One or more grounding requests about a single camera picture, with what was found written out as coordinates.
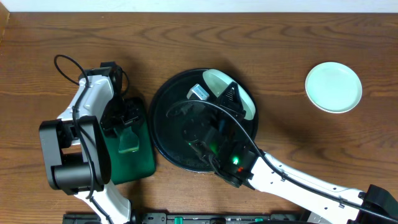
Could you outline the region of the mint plate front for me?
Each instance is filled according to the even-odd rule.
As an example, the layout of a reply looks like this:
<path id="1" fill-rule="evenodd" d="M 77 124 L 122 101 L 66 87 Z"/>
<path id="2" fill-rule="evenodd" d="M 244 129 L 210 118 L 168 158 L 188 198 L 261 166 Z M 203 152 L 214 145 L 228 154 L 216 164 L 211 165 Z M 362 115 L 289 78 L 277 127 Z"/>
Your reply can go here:
<path id="1" fill-rule="evenodd" d="M 237 83 L 229 75 L 216 69 L 205 70 L 202 76 L 206 85 L 216 97 L 219 97 L 232 82 Z M 240 84 L 238 84 L 238 90 L 243 110 L 246 112 L 244 119 L 253 120 L 256 114 L 256 106 L 247 91 Z"/>

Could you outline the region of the mint plate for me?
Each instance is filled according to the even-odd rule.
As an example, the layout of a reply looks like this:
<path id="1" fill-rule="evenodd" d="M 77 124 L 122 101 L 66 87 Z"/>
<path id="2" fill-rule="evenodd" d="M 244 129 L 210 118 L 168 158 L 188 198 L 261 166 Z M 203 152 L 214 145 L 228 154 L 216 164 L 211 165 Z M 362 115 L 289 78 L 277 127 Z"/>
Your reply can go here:
<path id="1" fill-rule="evenodd" d="M 206 85 L 216 97 L 219 97 L 232 82 L 237 83 L 229 75 L 216 69 L 205 70 L 202 76 Z M 246 112 L 244 119 L 253 120 L 256 114 L 256 106 L 247 91 L 240 84 L 238 84 L 238 90 L 243 110 Z"/>
<path id="2" fill-rule="evenodd" d="M 318 109 L 340 114 L 358 105 L 363 88 L 358 75 L 348 66 L 323 62 L 309 71 L 305 79 L 305 92 Z"/>

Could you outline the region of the green yellow sponge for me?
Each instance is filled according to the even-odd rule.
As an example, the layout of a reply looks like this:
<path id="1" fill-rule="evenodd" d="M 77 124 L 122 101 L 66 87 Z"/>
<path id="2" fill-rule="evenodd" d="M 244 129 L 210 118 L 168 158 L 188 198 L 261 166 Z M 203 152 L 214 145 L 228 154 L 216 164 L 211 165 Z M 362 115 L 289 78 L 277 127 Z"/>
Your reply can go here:
<path id="1" fill-rule="evenodd" d="M 123 129 L 119 135 L 119 153 L 125 154 L 139 150 L 139 136 L 131 128 Z"/>

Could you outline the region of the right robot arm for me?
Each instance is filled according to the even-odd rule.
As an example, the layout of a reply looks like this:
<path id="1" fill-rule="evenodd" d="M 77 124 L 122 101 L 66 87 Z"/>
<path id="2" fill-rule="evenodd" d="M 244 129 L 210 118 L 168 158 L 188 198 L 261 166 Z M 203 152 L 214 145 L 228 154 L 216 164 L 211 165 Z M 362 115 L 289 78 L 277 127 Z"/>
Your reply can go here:
<path id="1" fill-rule="evenodd" d="M 256 114 L 255 104 L 236 82 L 214 101 L 200 85 L 191 91 L 188 99 L 172 104 L 166 116 L 186 116 L 186 144 L 225 182 L 277 195 L 330 223 L 397 223 L 397 200 L 385 189 L 370 185 L 363 192 L 334 185 L 260 150 L 241 124 Z"/>

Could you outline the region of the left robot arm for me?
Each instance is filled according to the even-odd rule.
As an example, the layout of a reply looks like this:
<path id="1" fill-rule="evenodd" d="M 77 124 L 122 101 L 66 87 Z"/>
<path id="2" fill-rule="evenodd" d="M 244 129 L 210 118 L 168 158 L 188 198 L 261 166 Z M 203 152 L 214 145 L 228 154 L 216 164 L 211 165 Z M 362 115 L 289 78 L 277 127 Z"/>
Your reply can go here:
<path id="1" fill-rule="evenodd" d="M 89 205 L 101 223 L 135 223 L 132 203 L 111 180 L 106 138 L 117 139 L 118 152 L 139 145 L 133 136 L 144 118 L 122 89 L 124 70 L 115 62 L 82 70 L 79 89 L 57 119 L 39 127 L 49 185 Z"/>

